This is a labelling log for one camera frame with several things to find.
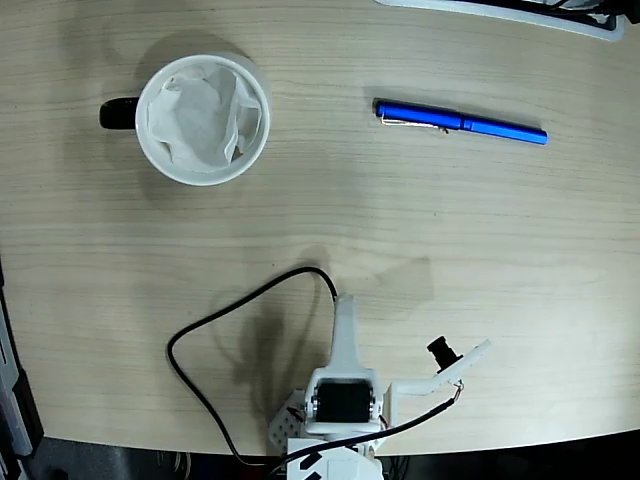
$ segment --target blue pen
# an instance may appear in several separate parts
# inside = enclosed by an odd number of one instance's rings
[[[381,99],[376,99],[373,107],[376,117],[385,125],[435,127],[446,133],[449,130],[466,130],[538,145],[546,145],[548,140],[547,132],[539,128],[466,115],[454,110]]]

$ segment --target pen clip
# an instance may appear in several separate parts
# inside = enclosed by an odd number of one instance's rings
[[[444,127],[439,127],[438,125],[434,125],[432,123],[418,123],[418,122],[407,122],[406,120],[396,120],[392,118],[385,118],[384,114],[380,117],[380,122],[383,125],[400,125],[404,127],[423,127],[423,128],[435,128],[442,133],[449,133],[449,130]]]

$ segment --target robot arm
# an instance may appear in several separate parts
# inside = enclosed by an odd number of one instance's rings
[[[340,295],[335,301],[329,363],[314,370],[304,392],[291,394],[269,426],[269,438],[282,453],[398,425],[402,396],[429,395],[447,382],[462,385],[462,371],[490,347],[487,340],[466,356],[457,356],[440,337],[428,349],[441,370],[428,380],[395,380],[383,396],[376,372],[360,365],[356,339],[353,297]],[[381,421],[383,411],[388,413],[390,425]],[[332,448],[293,460],[288,464],[287,480],[382,480],[382,465],[375,451],[383,442],[362,442],[354,449]]]

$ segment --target white tissue paper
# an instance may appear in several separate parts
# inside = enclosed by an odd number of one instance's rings
[[[167,144],[174,164],[211,172],[228,166],[236,148],[240,153],[249,148],[262,107],[243,78],[211,65],[173,75],[147,113],[151,136]]]

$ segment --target mug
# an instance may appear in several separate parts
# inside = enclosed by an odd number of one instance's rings
[[[167,145],[149,134],[147,107],[173,75],[187,67],[211,62],[232,70],[247,82],[260,102],[262,118],[258,132],[247,151],[234,158],[228,166],[212,172],[193,172],[174,164]],[[145,156],[167,177],[186,185],[218,185],[244,173],[262,153],[271,128],[270,104],[269,83],[251,60],[228,52],[190,55],[175,60],[156,72],[143,88],[140,97],[116,98],[105,102],[100,107],[100,125],[109,130],[135,129]]]

